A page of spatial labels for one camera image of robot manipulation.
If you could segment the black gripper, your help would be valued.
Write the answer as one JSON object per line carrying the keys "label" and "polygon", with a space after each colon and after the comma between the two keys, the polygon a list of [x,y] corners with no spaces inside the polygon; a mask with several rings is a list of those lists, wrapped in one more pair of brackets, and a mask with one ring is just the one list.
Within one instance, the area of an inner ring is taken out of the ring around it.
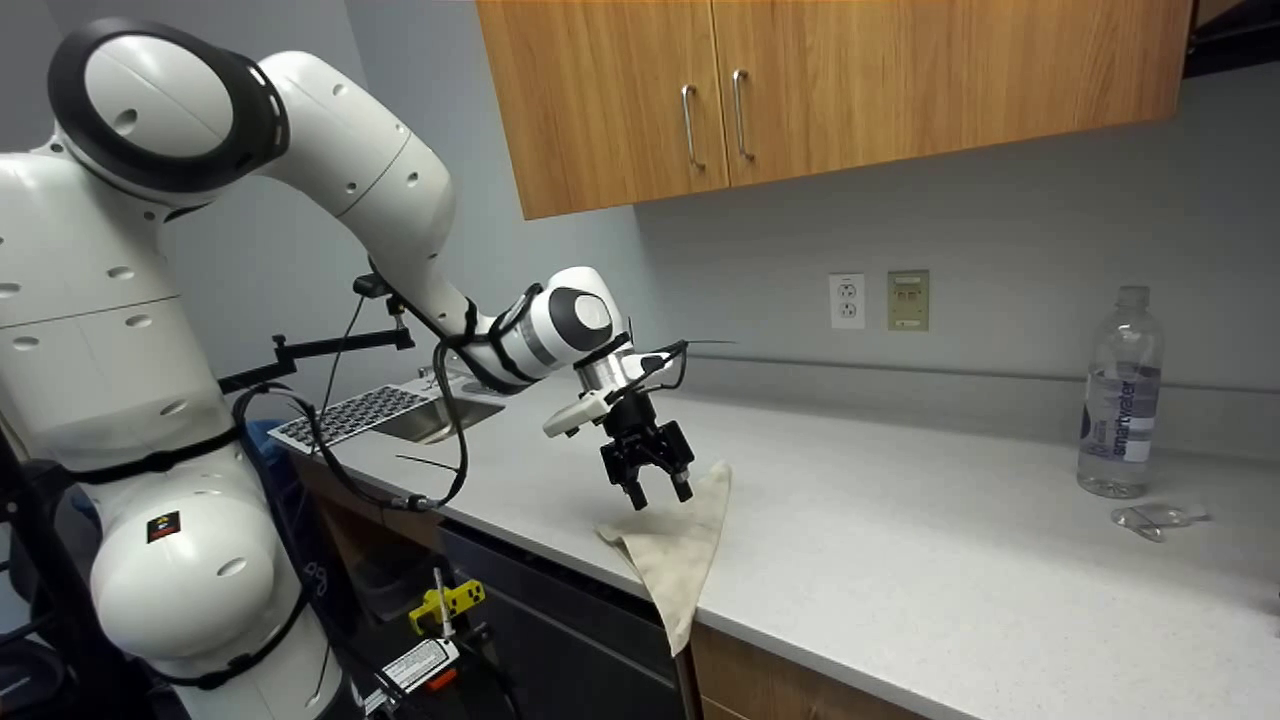
{"label": "black gripper", "polygon": [[676,500],[691,500],[691,446],[676,418],[659,424],[658,408],[643,393],[630,393],[603,417],[609,442],[602,446],[609,478],[626,488],[634,512],[648,509],[639,488],[639,466],[658,462],[669,478]]}

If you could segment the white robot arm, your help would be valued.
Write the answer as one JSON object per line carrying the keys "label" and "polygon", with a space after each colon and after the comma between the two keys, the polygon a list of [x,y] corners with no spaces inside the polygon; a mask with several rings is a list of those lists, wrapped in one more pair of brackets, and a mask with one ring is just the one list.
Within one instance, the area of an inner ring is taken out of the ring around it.
{"label": "white robot arm", "polygon": [[336,217],[436,357],[491,393],[576,368],[550,427],[609,431],[603,466],[685,476],[691,446],[643,380],[593,267],[490,316],[442,272],[452,177],[375,97],[313,52],[249,58],[158,21],[93,21],[49,65],[51,137],[0,156],[0,413],[9,451],[102,516],[89,615],[194,720],[342,720],[351,707],[263,485],[161,255],[161,229],[246,177]]}

